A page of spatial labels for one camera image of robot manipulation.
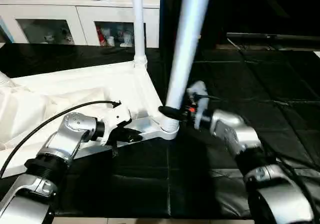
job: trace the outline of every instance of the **red item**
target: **red item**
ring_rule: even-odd
[[[106,40],[104,38],[104,35],[101,33],[101,29],[99,26],[96,26],[96,32],[98,34],[100,45],[104,46],[106,44]]]

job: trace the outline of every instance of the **white metal frame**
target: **white metal frame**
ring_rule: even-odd
[[[17,19],[66,20],[75,45],[86,45],[75,6],[0,5],[1,18],[15,43],[29,43]]]

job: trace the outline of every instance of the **black mat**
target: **black mat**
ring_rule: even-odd
[[[0,71],[10,77],[133,59],[132,49],[5,45]],[[148,72],[162,100],[168,73],[156,49]],[[312,52],[207,51],[190,83],[203,80],[211,106],[243,115],[277,151],[320,164],[320,59]],[[320,201],[320,175],[292,163]],[[14,177],[0,182],[0,198]],[[58,193],[57,215],[249,218],[242,176],[224,144],[181,127],[173,141],[153,139],[76,160]]]

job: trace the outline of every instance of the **white cabinet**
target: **white cabinet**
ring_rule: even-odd
[[[143,0],[146,47],[159,46],[159,7]],[[0,0],[0,18],[15,43],[134,44],[132,0]]]
[[[88,45],[101,45],[98,32],[101,32],[108,45],[108,36],[114,39],[115,46],[134,40],[133,8],[77,7],[79,18]],[[159,9],[144,9],[144,33],[147,47],[158,48]]]
[[[87,44],[74,6],[0,5],[0,15],[15,43]]]

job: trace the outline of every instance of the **white tube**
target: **white tube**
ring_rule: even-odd
[[[166,99],[167,106],[177,109],[181,107],[208,2],[209,0],[182,0],[174,60]],[[161,122],[161,128],[167,132],[174,132],[179,128],[179,122],[164,118]]]
[[[144,12],[142,6],[142,0],[132,0],[134,7],[134,59],[136,63],[146,64],[146,54],[145,54],[145,30],[144,30]]]

